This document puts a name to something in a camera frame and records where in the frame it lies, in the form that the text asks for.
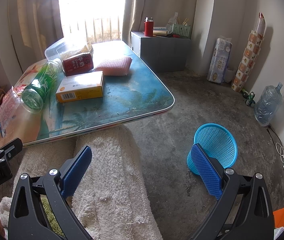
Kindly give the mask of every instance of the red thermos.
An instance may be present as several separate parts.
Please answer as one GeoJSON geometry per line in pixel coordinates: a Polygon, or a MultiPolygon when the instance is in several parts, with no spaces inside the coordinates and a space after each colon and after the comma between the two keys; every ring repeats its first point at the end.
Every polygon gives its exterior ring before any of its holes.
{"type": "Polygon", "coordinates": [[[153,18],[151,17],[146,17],[144,21],[144,35],[147,37],[152,37],[153,36],[153,18]]]}

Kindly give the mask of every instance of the window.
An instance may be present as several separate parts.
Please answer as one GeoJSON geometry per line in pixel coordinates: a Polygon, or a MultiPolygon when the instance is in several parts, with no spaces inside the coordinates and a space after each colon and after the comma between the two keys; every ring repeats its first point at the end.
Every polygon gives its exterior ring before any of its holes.
{"type": "Polygon", "coordinates": [[[125,0],[59,0],[64,36],[79,32],[99,43],[121,39],[125,0]]]}

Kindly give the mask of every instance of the barcode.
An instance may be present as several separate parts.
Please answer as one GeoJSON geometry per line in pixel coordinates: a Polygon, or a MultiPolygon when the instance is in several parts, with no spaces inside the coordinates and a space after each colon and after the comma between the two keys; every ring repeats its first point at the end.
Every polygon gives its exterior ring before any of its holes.
{"type": "Polygon", "coordinates": [[[66,93],[66,94],[61,94],[62,100],[69,100],[69,99],[75,99],[75,93],[66,93]]]}

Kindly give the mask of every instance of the blue table top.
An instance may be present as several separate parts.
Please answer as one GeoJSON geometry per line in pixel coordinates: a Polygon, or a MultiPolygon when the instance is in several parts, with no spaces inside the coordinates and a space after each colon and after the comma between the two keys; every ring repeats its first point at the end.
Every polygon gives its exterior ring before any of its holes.
{"type": "MultiPolygon", "coordinates": [[[[0,147],[16,137],[24,146],[30,146],[77,136],[162,114],[173,107],[171,92],[123,41],[93,44],[93,49],[94,65],[108,57],[131,57],[128,75],[105,76],[102,98],[59,103],[55,92],[64,77],[64,73],[60,73],[54,93],[39,114],[31,114],[19,106],[4,137],[0,129],[0,147]]],[[[44,63],[45,60],[31,65],[16,86],[30,83],[44,63]]]]}

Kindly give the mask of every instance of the concrete floor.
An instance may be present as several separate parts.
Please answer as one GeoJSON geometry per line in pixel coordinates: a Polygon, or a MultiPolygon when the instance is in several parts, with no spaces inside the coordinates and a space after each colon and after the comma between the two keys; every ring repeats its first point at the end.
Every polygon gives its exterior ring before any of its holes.
{"type": "Polygon", "coordinates": [[[273,210],[284,207],[283,164],[266,128],[256,122],[242,95],[186,72],[159,77],[175,97],[173,109],[127,127],[142,151],[146,189],[163,239],[187,239],[216,203],[186,165],[194,133],[204,123],[218,123],[232,133],[238,146],[233,168],[242,175],[261,172],[273,210]]]}

